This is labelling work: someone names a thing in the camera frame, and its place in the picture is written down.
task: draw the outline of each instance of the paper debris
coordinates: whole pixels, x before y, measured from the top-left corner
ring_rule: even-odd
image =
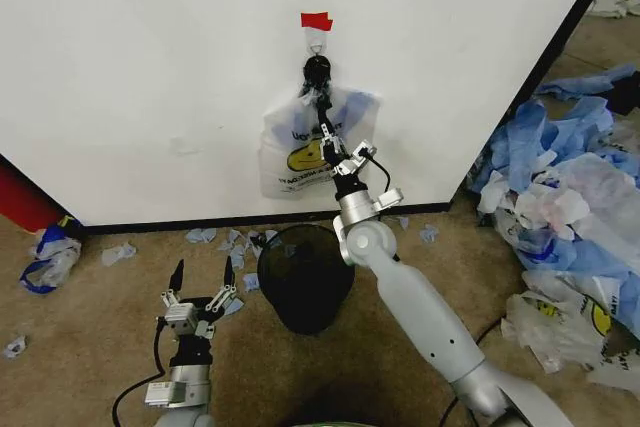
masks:
[[[102,264],[107,267],[115,264],[120,259],[128,259],[136,255],[136,249],[129,242],[125,242],[122,245],[118,245],[116,247],[111,247],[110,249],[105,249],[102,251]]]
[[[187,232],[185,238],[192,244],[205,243],[208,244],[216,238],[217,229],[212,227],[210,229],[193,229]]]
[[[241,270],[244,268],[244,247],[240,244],[236,245],[229,252],[231,257],[231,267],[233,270]]]
[[[2,355],[4,355],[7,359],[15,359],[19,356],[24,350],[27,348],[27,338],[24,335],[21,335],[13,342],[9,342],[7,346],[2,351]]]
[[[237,231],[236,229],[230,229],[229,230],[229,235],[227,236],[227,240],[224,240],[220,246],[218,247],[218,250],[231,250],[233,249],[233,246],[236,242],[236,239],[240,237],[242,239],[244,239],[244,236]]]
[[[400,227],[402,227],[402,230],[407,230],[409,228],[409,217],[398,216],[398,222],[400,222]]]
[[[239,311],[242,308],[243,305],[244,305],[244,302],[242,302],[239,298],[236,297],[231,301],[229,306],[226,309],[224,309],[224,315],[235,314],[237,311]]]
[[[260,281],[256,273],[244,275],[242,281],[244,282],[245,292],[251,292],[252,290],[258,290],[260,288]]]
[[[424,224],[424,229],[420,231],[420,238],[425,244],[431,244],[436,241],[439,230],[431,224]]]
[[[253,255],[255,256],[256,260],[258,260],[260,258],[260,254],[262,253],[262,246],[264,246],[277,234],[277,230],[266,230],[264,234],[261,234],[260,232],[257,232],[255,230],[251,230],[247,234],[247,243],[244,246],[244,250],[247,251],[249,250],[249,248],[251,248],[251,250],[253,251]]]

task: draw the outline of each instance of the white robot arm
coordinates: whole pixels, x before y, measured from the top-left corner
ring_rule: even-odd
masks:
[[[311,57],[304,69],[306,86],[316,92],[322,155],[333,167],[340,204],[340,215],[333,225],[345,262],[373,271],[380,297],[413,345],[469,409],[494,420],[494,426],[572,427],[537,386],[492,366],[427,278],[394,260],[395,236],[375,219],[401,202],[402,193],[391,189],[373,200],[358,179],[358,172],[367,161],[373,161],[376,149],[363,141],[352,154],[346,152],[326,115],[331,108],[329,73],[329,61],[320,55]]]

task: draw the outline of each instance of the red object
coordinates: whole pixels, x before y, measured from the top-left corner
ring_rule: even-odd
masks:
[[[328,32],[333,25],[333,19],[329,18],[329,12],[320,12],[317,14],[300,14],[302,27],[313,27],[314,29],[324,30]]]
[[[38,188],[0,162],[0,214],[29,232],[55,224],[64,212]]]

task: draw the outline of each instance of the black cable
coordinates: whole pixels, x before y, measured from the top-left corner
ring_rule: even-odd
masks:
[[[162,367],[162,362],[160,361],[160,352],[158,351],[158,344],[160,343],[160,333],[162,332],[162,329],[164,329],[165,325],[167,325],[167,321],[164,320],[164,317],[158,317],[158,323],[156,324],[156,335],[153,338],[153,359],[156,363],[156,369],[158,369],[158,373],[133,384],[118,396],[118,398],[113,403],[113,407],[111,407],[111,420],[113,421],[113,425],[115,427],[121,427],[120,420],[118,419],[118,405],[120,404],[122,399],[124,399],[130,392],[136,390],[138,387],[141,387],[144,384],[148,384],[149,382],[153,382],[154,380],[159,379],[165,374],[164,368]]]
[[[489,332],[491,332],[498,325],[500,325],[500,322],[502,322],[503,318],[504,318],[504,315],[501,315],[496,320],[491,322],[491,324],[486,329],[484,329],[484,331],[482,331],[482,333],[476,340],[476,344],[480,345],[480,342],[482,342],[484,338],[487,335],[489,335]],[[447,423],[447,419],[449,418],[451,411],[453,410],[453,408],[456,406],[457,403],[458,403],[458,397],[454,397],[454,399],[451,401],[451,403],[447,406],[444,413],[442,414],[442,417],[440,418],[440,422],[438,422],[438,427],[444,427],[444,424]],[[476,420],[475,415],[473,415],[473,412],[471,411],[471,409],[467,408],[467,413],[469,414],[469,418],[471,419],[471,422],[473,423],[474,427],[478,427],[479,426],[478,421]]]
[[[438,422],[438,427],[444,427],[444,424],[447,423],[447,419],[449,418],[449,414],[451,414],[451,411],[453,410],[453,408],[456,406],[457,403],[458,403],[458,398],[454,397],[451,403],[449,404],[449,406],[447,407],[447,410],[445,410],[444,414],[442,414],[442,417],[440,418],[440,422]]]
[[[384,187],[384,191],[387,192],[389,190],[389,187],[391,186],[391,174],[389,174],[389,171],[385,169],[380,162],[374,159],[369,152],[363,153],[362,150],[360,151],[360,155],[362,155],[365,159],[378,167],[382,172],[384,172],[384,175],[387,177],[387,185]]]

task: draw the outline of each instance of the red tape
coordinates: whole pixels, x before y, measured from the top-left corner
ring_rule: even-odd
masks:
[[[318,30],[329,32],[333,25],[333,19],[329,18],[329,12],[320,12],[317,14],[300,14],[302,27],[312,27]]]

